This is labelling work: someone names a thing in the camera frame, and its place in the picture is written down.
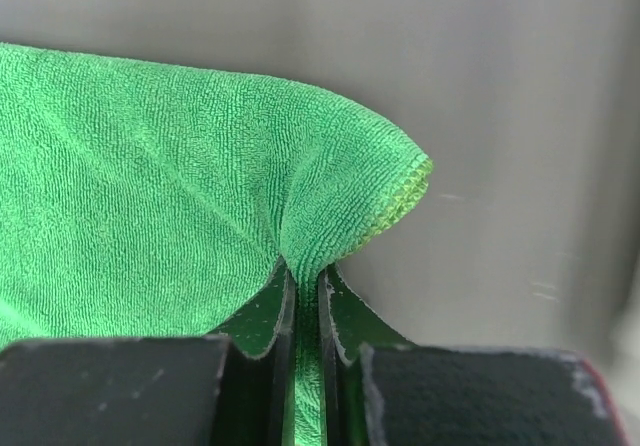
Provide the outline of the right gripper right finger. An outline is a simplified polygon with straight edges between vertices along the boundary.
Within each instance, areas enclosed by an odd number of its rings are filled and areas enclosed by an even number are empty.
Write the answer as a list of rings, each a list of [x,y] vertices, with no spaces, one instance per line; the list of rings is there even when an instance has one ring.
[[[374,355],[415,344],[349,287],[337,264],[319,274],[316,291],[323,443],[384,445],[384,397],[374,380]]]

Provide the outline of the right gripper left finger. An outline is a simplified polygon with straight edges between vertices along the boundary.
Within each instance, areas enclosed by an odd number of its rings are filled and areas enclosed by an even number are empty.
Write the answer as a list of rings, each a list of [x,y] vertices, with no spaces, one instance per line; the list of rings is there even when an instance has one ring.
[[[211,434],[213,445],[292,445],[297,285],[285,261],[213,333],[231,340]]]

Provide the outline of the green towel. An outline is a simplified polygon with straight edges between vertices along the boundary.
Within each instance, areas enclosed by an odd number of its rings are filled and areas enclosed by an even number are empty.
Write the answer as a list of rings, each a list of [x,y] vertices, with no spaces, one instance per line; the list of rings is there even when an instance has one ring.
[[[1,47],[1,341],[196,336],[283,258],[295,438],[321,441],[315,282],[422,199],[391,121],[293,80]]]

